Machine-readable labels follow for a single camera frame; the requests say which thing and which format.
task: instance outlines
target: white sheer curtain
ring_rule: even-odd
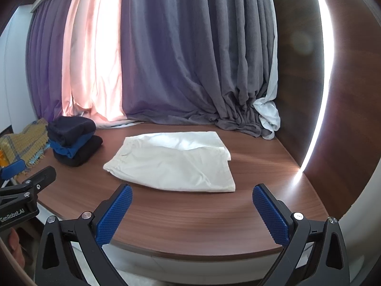
[[[72,0],[62,55],[63,115],[98,128],[132,122],[121,107],[121,0]]]

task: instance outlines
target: black folded clothing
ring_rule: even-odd
[[[46,126],[48,137],[62,147],[72,146],[81,135],[95,132],[95,122],[81,116],[61,116]]]
[[[93,135],[90,140],[86,142],[75,154],[74,158],[69,158],[65,155],[60,155],[53,151],[54,157],[63,164],[66,164],[70,167],[79,167],[84,164],[87,160],[90,159],[92,155],[98,150],[102,145],[103,140],[100,136]]]

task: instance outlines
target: white pillowcase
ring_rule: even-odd
[[[232,192],[230,153],[216,132],[142,134],[125,138],[103,168],[144,186],[170,191]]]

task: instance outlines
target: gray curtain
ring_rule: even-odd
[[[33,13],[26,51],[30,96],[38,118],[62,114],[62,47],[71,0],[44,0]]]
[[[270,0],[122,0],[123,110],[160,124],[216,124],[268,135]]]

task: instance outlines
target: metal screw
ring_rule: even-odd
[[[53,223],[56,220],[56,217],[54,215],[49,216],[48,219],[46,220],[48,223]]]
[[[333,224],[337,224],[338,223],[337,219],[334,218],[334,217],[329,217],[328,220],[330,221],[330,223],[333,223]]]
[[[302,213],[296,212],[294,213],[294,218],[297,220],[302,220],[304,218]]]
[[[89,219],[91,217],[91,212],[84,212],[81,216],[83,219]]]

